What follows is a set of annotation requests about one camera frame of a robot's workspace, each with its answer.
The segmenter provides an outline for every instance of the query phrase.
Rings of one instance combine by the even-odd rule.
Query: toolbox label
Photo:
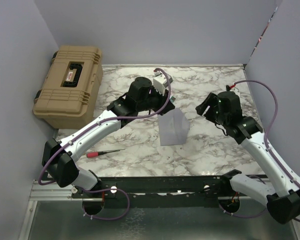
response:
[[[70,82],[70,81],[71,81],[71,77],[72,77],[73,74],[74,74],[74,71],[69,71],[69,72],[68,72],[68,76],[66,76],[66,79],[65,79],[65,80],[66,80],[67,82]]]

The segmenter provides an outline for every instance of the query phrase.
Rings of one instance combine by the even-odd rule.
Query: white wall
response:
[[[276,8],[276,0],[35,3],[58,45],[98,46],[104,64],[246,64]]]
[[[0,240],[18,238],[53,133],[32,107],[56,49],[32,0],[0,1]]]

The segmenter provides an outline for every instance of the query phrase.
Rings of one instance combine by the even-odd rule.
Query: screwdriver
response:
[[[119,152],[119,151],[121,151],[121,150],[124,150],[124,149],[109,150],[109,151],[94,151],[94,152],[88,152],[88,153],[86,154],[86,157],[87,157],[88,159],[91,159],[91,158],[95,158],[95,157],[98,157],[98,156],[103,155],[103,154]]]

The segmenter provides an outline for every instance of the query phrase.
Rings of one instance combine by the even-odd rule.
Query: red screwdriver handle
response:
[[[98,157],[98,156],[99,156],[99,153],[97,151],[95,151],[95,152],[89,152],[89,153],[86,154],[86,157],[88,159],[95,158],[95,157]]]

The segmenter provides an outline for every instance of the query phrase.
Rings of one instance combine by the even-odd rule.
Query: gray wall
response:
[[[280,6],[280,4],[282,3],[282,0],[275,0],[275,3],[277,6]]]
[[[247,63],[276,6],[276,0],[35,3],[58,45],[96,45],[105,64]]]
[[[0,240],[17,239],[53,131],[32,113],[57,44],[32,0],[0,1]]]
[[[300,174],[300,0],[283,0],[246,67],[249,80],[268,84],[279,110],[270,140],[284,160]],[[274,113],[265,88],[250,84],[264,126]]]

